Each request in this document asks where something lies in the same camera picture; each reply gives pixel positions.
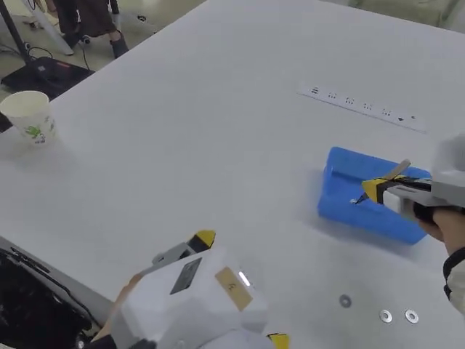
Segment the white paper cup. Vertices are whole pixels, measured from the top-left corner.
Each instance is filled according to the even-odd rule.
[[[50,113],[50,100],[42,92],[15,93],[0,103],[0,113],[4,114],[33,146],[49,144],[56,138],[57,130]]]

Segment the blue tray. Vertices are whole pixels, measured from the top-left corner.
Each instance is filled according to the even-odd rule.
[[[350,203],[363,194],[362,181],[382,177],[396,165],[395,162],[347,149],[332,148],[324,171],[318,214],[407,244],[417,243],[426,234],[415,222],[369,199],[358,205]],[[403,175],[431,177],[428,171],[415,167],[409,167]]]

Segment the table surface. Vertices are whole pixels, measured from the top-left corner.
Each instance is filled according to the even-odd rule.
[[[316,203],[336,145],[430,168],[464,126],[464,62],[458,33],[319,1],[209,0],[55,100],[58,143],[0,137],[1,234],[112,300],[211,228],[292,348],[457,348],[443,246],[325,221]],[[413,111],[429,134],[302,97],[302,81]]]

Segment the power strip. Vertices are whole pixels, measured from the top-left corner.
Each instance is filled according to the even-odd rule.
[[[366,100],[356,100],[349,95],[344,95],[332,89],[325,89],[319,86],[306,87],[302,85],[299,88],[300,95],[315,98],[322,102],[336,105],[338,107],[354,111],[372,118],[396,124],[401,127],[406,127],[417,132],[426,133],[426,125],[424,120],[417,115],[401,113],[391,108],[384,108]]]

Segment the black bag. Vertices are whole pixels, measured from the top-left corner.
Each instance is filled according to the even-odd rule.
[[[15,349],[74,348],[92,323],[0,250],[0,343]]]

